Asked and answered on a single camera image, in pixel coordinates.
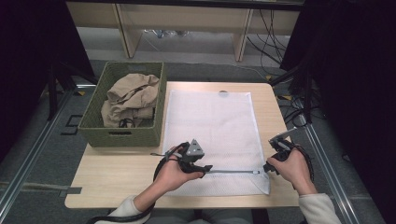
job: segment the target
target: beige cloth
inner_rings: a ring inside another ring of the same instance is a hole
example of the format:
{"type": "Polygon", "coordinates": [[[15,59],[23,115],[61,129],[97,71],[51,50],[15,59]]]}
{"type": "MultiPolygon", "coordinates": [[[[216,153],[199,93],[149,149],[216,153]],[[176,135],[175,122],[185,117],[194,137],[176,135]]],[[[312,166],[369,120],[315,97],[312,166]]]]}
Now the beige cloth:
{"type": "Polygon", "coordinates": [[[118,80],[107,92],[108,100],[102,106],[105,127],[118,128],[122,119],[133,120],[137,127],[142,119],[152,119],[159,83],[154,75],[142,74],[129,74],[118,80]]]}

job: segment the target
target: wicker basket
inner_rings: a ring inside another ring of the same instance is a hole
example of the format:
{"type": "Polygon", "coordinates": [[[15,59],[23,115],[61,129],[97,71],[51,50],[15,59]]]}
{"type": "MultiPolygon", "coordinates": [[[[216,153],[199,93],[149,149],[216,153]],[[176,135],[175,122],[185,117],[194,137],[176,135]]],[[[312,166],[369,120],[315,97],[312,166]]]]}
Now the wicker basket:
{"type": "Polygon", "coordinates": [[[161,142],[165,94],[163,63],[107,63],[78,131],[92,147],[157,147],[161,142]],[[106,93],[120,78],[131,73],[154,75],[160,79],[154,118],[145,119],[137,128],[106,128],[101,115],[106,93]]]}

